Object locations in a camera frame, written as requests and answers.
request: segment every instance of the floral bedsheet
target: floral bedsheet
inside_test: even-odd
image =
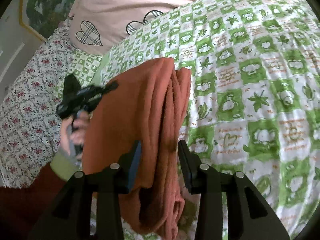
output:
[[[243,171],[294,238],[320,197],[319,37],[306,0],[197,0],[114,46],[102,81],[156,57],[191,69],[180,139],[218,171]],[[199,198],[185,197],[179,238],[194,239]]]
[[[60,144],[60,99],[54,86],[72,62],[66,20],[37,50],[0,106],[0,173],[5,186],[26,187]]]

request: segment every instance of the human hand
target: human hand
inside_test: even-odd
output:
[[[71,154],[69,141],[71,140],[74,145],[83,145],[85,132],[89,126],[90,117],[86,111],[82,111],[79,118],[75,119],[73,122],[73,127],[78,128],[78,130],[74,131],[70,137],[68,136],[67,128],[72,124],[73,117],[70,116],[62,120],[61,130],[60,130],[60,145],[61,148],[67,152],[69,155]]]

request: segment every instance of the silver screw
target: silver screw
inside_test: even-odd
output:
[[[76,177],[76,179],[82,178],[83,177],[83,172],[82,171],[77,171],[75,173],[75,177]]]
[[[240,179],[243,179],[244,178],[244,173],[242,171],[237,171],[236,172],[236,176]]]
[[[202,164],[200,165],[200,169],[206,171],[207,169],[209,169],[209,165],[202,163]]]
[[[117,170],[117,169],[120,168],[120,165],[119,165],[118,163],[112,163],[112,164],[110,165],[110,168],[111,168],[112,170]]]

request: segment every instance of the orange fabric fold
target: orange fabric fold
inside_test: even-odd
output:
[[[102,171],[129,152],[135,140],[142,155],[132,192],[120,195],[121,216],[140,234],[175,239],[184,199],[177,174],[177,141],[190,93],[190,70],[174,69],[172,58],[147,61],[113,80],[86,133],[83,170]]]

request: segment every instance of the yellow border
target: yellow border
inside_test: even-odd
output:
[[[24,22],[22,20],[22,8],[23,8],[23,0],[20,0],[20,3],[19,3],[19,24],[20,24],[20,26],[24,27],[29,33],[36,36],[39,40],[46,41],[47,39],[44,38],[41,34],[39,34],[36,30],[34,30],[30,26],[27,26],[24,24]]]

